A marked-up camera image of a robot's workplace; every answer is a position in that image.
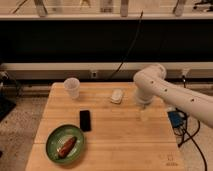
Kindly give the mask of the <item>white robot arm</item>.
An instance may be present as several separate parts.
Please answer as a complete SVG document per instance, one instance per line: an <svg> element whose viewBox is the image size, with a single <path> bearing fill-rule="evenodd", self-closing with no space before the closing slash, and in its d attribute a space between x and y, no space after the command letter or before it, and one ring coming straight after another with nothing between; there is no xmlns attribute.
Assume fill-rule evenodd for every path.
<svg viewBox="0 0 213 171"><path fill-rule="evenodd" d="M213 128L213 96L208 96L165 81L166 69L161 64L150 65L138 71L133 81L135 99L150 104L154 96L193 116Z"/></svg>

